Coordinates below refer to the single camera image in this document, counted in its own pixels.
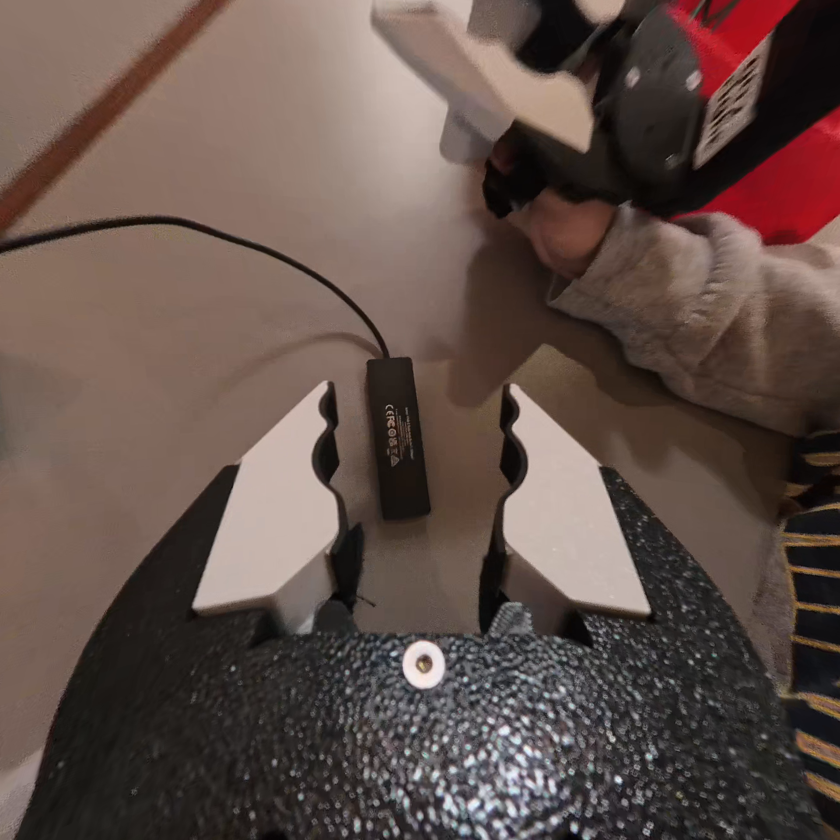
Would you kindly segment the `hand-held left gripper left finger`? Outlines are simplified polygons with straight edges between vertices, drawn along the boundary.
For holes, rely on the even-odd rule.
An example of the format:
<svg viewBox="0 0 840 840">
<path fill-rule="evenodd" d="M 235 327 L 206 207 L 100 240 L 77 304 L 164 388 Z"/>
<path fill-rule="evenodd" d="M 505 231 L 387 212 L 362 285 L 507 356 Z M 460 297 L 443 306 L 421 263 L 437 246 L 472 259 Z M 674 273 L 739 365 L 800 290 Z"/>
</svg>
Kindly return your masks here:
<svg viewBox="0 0 840 840">
<path fill-rule="evenodd" d="M 354 609 L 364 533 L 331 485 L 338 424 L 334 385 L 323 381 L 239 460 L 195 614 L 264 611 L 281 632 L 304 634 L 328 600 Z"/>
</svg>

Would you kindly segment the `person's right forearm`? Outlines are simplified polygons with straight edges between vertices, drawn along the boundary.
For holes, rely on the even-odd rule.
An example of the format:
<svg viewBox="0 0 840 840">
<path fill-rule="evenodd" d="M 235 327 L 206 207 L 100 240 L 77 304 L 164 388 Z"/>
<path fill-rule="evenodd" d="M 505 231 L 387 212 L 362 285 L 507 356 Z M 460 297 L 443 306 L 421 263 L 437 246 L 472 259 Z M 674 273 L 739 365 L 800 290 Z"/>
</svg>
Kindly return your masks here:
<svg viewBox="0 0 840 840">
<path fill-rule="evenodd" d="M 797 438 L 838 429 L 837 245 L 765 245 L 726 214 L 667 223 L 624 205 L 547 302 L 691 403 Z"/>
</svg>

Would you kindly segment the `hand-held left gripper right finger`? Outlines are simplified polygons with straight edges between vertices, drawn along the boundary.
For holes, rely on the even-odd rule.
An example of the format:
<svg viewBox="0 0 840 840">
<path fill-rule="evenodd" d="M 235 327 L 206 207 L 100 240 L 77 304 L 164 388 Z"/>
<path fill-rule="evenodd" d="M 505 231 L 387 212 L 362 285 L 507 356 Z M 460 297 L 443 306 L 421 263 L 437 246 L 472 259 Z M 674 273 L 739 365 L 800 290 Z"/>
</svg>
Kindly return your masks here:
<svg viewBox="0 0 840 840">
<path fill-rule="evenodd" d="M 507 486 L 479 574 L 483 634 L 508 603 L 537 635 L 571 635 L 584 614 L 653 617 L 602 467 L 519 385 L 500 399 L 500 472 Z"/>
</svg>

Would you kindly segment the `red plastic bin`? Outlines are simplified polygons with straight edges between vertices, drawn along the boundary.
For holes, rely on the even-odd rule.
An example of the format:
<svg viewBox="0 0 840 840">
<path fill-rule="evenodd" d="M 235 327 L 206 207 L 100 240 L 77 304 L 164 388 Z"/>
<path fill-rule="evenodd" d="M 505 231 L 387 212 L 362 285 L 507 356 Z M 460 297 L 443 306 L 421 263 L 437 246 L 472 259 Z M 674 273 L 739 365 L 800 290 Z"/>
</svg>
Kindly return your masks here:
<svg viewBox="0 0 840 840">
<path fill-rule="evenodd" d="M 691 171 L 654 213 L 720 212 L 768 245 L 838 216 L 839 2 L 673 2 L 700 60 Z"/>
</svg>

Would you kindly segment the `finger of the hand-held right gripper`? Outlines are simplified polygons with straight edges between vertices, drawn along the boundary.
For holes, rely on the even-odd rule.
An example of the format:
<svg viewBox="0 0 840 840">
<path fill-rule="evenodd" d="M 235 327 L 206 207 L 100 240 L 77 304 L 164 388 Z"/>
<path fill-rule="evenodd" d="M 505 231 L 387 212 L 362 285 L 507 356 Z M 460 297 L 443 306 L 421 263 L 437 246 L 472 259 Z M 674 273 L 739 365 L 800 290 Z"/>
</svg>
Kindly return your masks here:
<svg viewBox="0 0 840 840">
<path fill-rule="evenodd" d="M 473 1 L 467 31 L 491 41 L 525 41 L 539 25 L 536 1 Z"/>
<path fill-rule="evenodd" d="M 375 2 L 374 30 L 455 114 L 491 144 L 519 123 L 585 153 L 594 115 L 585 84 L 567 71 L 538 73 L 497 40 L 468 33 L 436 2 Z"/>
</svg>

